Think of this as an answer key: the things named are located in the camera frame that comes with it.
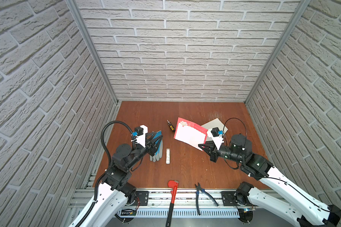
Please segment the pink white letter card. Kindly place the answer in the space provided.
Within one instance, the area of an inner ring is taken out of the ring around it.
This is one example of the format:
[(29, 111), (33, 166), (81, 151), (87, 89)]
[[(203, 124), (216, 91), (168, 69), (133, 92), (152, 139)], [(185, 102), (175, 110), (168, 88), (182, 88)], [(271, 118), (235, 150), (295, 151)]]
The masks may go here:
[(206, 138), (207, 129), (189, 120), (178, 118), (174, 139), (202, 150), (199, 144), (205, 144)]

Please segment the cream envelope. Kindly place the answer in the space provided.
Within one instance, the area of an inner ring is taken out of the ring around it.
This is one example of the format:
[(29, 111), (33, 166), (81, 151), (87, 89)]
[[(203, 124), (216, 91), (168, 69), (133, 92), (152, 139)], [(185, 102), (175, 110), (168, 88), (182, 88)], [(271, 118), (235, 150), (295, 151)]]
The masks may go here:
[(205, 123), (202, 125), (203, 128), (209, 130), (209, 129), (213, 129), (213, 128), (219, 128), (219, 130), (223, 130), (223, 132), (227, 132), (228, 131), (228, 128), (225, 126), (224, 127), (224, 124), (218, 119), (214, 119), (208, 123)]

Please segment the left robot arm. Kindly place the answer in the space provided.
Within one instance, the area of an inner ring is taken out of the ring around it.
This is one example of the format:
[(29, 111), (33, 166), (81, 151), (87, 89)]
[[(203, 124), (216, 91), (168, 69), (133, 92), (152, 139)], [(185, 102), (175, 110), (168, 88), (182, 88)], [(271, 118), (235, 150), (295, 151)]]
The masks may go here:
[(128, 181), (131, 169), (149, 154), (153, 156), (162, 148), (161, 131), (149, 132), (141, 136), (145, 145), (129, 144), (117, 147), (111, 158), (111, 166), (98, 178), (94, 196), (85, 205), (69, 227), (104, 227), (127, 204), (136, 201), (136, 187)]

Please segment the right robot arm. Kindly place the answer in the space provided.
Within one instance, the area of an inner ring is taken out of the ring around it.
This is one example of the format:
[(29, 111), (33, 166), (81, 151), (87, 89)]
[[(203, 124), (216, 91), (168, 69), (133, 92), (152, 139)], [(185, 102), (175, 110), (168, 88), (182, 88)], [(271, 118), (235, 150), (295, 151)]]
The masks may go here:
[(211, 141), (199, 144), (212, 162), (218, 158), (237, 163), (238, 169), (247, 176), (262, 182), (283, 197), (270, 196), (250, 183), (243, 182), (234, 198), (240, 206), (256, 205), (279, 216), (295, 227), (336, 227), (341, 219), (341, 209), (327, 205), (284, 176), (265, 157), (252, 151), (252, 143), (244, 135), (233, 135), (229, 145), (223, 144), (222, 132), (211, 133)]

